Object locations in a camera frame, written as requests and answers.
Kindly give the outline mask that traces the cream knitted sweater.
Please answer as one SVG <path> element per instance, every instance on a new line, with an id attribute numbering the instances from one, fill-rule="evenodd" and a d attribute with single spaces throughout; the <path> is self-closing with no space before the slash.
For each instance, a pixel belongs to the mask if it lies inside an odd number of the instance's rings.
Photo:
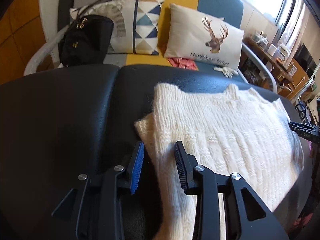
<path id="1" fill-rule="evenodd" d="M 156 239 L 191 239 L 196 196 L 180 184 L 174 144 L 213 172 L 237 172 L 274 211 L 304 168 L 300 140 L 289 128 L 281 100 L 269 102 L 255 89 L 229 85 L 222 93 L 186 93 L 160 83 L 154 89 L 153 111 L 135 123 L 154 165 L 163 221 Z"/>

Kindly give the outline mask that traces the wooden side table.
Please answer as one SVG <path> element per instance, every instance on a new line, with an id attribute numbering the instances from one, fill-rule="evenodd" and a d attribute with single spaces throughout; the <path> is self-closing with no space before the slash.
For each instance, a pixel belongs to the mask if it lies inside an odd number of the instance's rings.
<path id="1" fill-rule="evenodd" d="M 267 63 L 271 64 L 271 74 L 275 78 L 275 81 L 278 85 L 288 85 L 289 83 L 293 82 L 293 78 L 289 76 L 288 72 L 280 66 L 276 62 L 276 60 L 269 55 L 263 48 L 258 46 L 251 38 L 246 37 L 244 39 L 244 44 L 249 47 L 253 53 L 262 61 L 264 65 Z"/>

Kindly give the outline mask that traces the black monitor screen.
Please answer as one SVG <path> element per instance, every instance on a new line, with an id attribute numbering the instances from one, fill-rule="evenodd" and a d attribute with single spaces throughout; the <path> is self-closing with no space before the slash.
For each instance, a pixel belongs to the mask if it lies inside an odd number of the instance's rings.
<path id="1" fill-rule="evenodd" d="M 301 44 L 294 55 L 294 59 L 299 63 L 306 72 L 308 77 L 311 77 L 316 69 L 316 63 L 313 60 L 310 52 L 306 48 L 305 44 Z"/>

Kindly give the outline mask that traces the white glove on sofa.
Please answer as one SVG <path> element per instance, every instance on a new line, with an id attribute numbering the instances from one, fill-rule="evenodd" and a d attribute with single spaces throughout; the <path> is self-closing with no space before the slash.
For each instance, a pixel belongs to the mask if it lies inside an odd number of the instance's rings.
<path id="1" fill-rule="evenodd" d="M 239 73 L 237 70 L 234 70 L 229 67 L 214 67 L 213 70 L 221 72 L 225 77 L 231 79 L 233 76 L 238 76 Z"/>

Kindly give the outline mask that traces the red patterned cloth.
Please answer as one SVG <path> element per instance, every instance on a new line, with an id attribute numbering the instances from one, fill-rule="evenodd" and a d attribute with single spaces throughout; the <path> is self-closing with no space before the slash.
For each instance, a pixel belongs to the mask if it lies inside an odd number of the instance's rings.
<path id="1" fill-rule="evenodd" d="M 169 63 L 176 68 L 198 71 L 198 67 L 193 60 L 181 57 L 168 58 Z"/>

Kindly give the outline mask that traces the deer print cushion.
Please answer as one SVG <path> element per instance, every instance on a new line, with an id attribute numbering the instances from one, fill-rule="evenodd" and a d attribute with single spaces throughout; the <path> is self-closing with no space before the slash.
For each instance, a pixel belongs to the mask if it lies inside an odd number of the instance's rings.
<path id="1" fill-rule="evenodd" d="M 220 18 L 171 3 L 164 57 L 181 57 L 236 70 L 243 37 L 243 30 Z"/>

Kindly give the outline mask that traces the black handbag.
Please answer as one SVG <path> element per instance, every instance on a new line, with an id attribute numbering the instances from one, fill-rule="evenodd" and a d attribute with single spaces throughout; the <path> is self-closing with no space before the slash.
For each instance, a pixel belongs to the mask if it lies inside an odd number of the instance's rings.
<path id="1" fill-rule="evenodd" d="M 103 63 L 112 37 L 126 36 L 122 5 L 116 0 L 97 0 L 76 9 L 76 18 L 59 43 L 65 67 Z"/>

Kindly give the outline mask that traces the geometric triangle pattern cushion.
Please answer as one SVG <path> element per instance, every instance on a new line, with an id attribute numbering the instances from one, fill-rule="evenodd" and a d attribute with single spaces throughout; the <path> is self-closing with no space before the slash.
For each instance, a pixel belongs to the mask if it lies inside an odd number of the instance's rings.
<path id="1" fill-rule="evenodd" d="M 109 0 L 69 10 L 77 16 L 99 15 L 114 23 L 109 54 L 158 55 L 158 22 L 165 0 Z"/>

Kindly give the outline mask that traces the black rolled mat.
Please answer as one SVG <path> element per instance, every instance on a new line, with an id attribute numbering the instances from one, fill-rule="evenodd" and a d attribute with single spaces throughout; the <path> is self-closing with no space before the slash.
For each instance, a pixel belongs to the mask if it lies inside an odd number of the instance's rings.
<path id="1" fill-rule="evenodd" d="M 57 31 L 60 31 L 70 22 L 69 10 L 72 7 L 74 7 L 74 0 L 59 0 Z"/>

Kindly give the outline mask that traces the grey yellow blue sofa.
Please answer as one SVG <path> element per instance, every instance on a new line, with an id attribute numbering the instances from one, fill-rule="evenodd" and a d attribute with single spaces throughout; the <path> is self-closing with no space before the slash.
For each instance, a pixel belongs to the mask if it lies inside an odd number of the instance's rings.
<path id="1" fill-rule="evenodd" d="M 58 48 L 62 66 L 84 64 L 86 46 L 80 33 L 96 17 L 109 20 L 114 28 L 100 33 L 106 42 L 103 59 L 124 66 L 129 57 L 138 63 L 167 64 L 182 57 L 200 69 L 239 69 L 245 53 L 263 72 L 269 89 L 277 84 L 266 66 L 246 46 L 236 27 L 243 6 L 240 0 L 92 0 L 75 6 L 74 0 L 59 0 L 56 34 L 30 59 L 24 74 L 34 74 L 42 61 Z"/>

